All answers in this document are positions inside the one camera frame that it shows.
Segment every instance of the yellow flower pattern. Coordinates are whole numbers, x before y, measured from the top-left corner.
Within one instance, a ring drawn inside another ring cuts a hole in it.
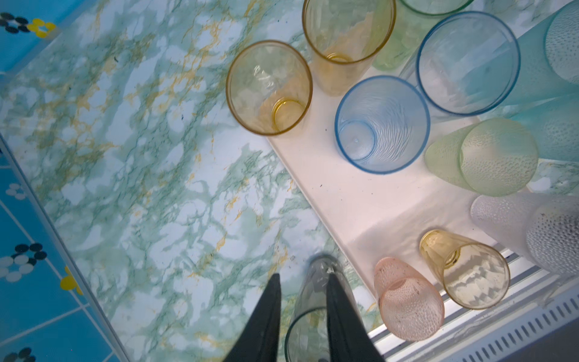
[[[38,38],[44,39],[48,36],[54,29],[56,29],[56,25],[53,23],[45,23],[43,20],[34,19],[32,24],[27,25],[28,30],[36,34]]]
[[[72,277],[70,269],[68,269],[68,267],[65,266],[64,271],[66,271],[68,275],[60,281],[60,288],[62,288],[63,290],[73,290],[74,288],[76,288],[76,292],[79,295],[83,295],[82,290],[80,290],[80,287],[78,286],[78,283],[76,282],[76,280],[74,280],[74,277]]]

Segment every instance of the amber glass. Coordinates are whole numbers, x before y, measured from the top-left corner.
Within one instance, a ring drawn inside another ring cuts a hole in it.
[[[225,83],[227,104],[235,119],[263,136],[295,127],[310,107],[312,91],[305,59],[278,41],[245,48],[233,60]]]
[[[427,232],[420,253],[448,296],[469,309],[489,308],[507,293],[511,273],[494,248],[442,230]]]
[[[394,0],[305,0],[303,31],[320,88],[345,94],[388,41],[395,18]]]

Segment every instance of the green glass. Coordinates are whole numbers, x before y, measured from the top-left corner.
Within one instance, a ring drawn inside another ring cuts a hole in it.
[[[466,8],[473,0],[397,0],[396,24],[374,67],[393,70],[407,60],[437,22]]]
[[[424,160],[446,182],[482,195],[507,196],[531,180],[538,150],[520,123],[493,118],[442,137],[429,146]]]

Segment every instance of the clear glass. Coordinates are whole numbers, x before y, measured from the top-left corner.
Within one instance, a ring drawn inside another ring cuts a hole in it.
[[[504,105],[579,92],[579,0],[538,23],[519,39],[521,74]]]
[[[511,273],[494,248],[442,230],[427,232],[420,253],[448,296],[468,309],[485,309],[507,293]]]
[[[480,196],[471,217],[494,240],[543,269],[579,275],[579,196]]]
[[[506,196],[531,180],[538,151],[520,123],[493,118],[443,136],[428,147],[424,160],[446,182],[483,195]]]
[[[288,362],[330,361],[326,288],[329,275],[338,277],[346,295],[358,310],[340,262],[330,255],[314,257],[295,302],[294,316],[285,335]]]
[[[368,70],[394,28],[394,0],[305,0],[302,23],[316,84],[341,96]]]
[[[512,119],[531,132],[539,157],[579,162],[579,93],[543,103]]]
[[[313,82],[305,59],[289,45],[263,41],[233,60],[225,94],[231,113],[247,130],[275,136],[291,130],[306,115]]]
[[[350,163],[376,174],[408,166],[424,150],[430,117],[424,98],[400,78],[375,76],[342,98],[334,127],[338,147]]]
[[[422,93],[433,122],[479,115],[511,92],[521,54],[498,18],[463,12],[440,21],[408,61],[400,78]]]
[[[393,70],[408,59],[437,22],[466,8],[473,0],[398,0],[396,26],[373,66]]]
[[[374,288],[384,325],[395,336],[421,341],[444,322],[440,293],[416,269],[396,258],[376,264]]]

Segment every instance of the blue glass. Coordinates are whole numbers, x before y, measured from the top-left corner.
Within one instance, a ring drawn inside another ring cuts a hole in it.
[[[579,162],[579,93],[543,103],[512,119],[531,132],[539,157]]]
[[[464,12],[430,30],[400,77],[424,94],[434,123],[497,107],[520,67],[519,46],[507,25],[487,13]]]
[[[408,82],[374,76],[342,98],[335,132],[350,163],[362,171],[387,174],[402,170],[422,153],[430,114],[424,98]]]
[[[579,92],[579,0],[562,7],[519,39],[521,74],[504,105]]]

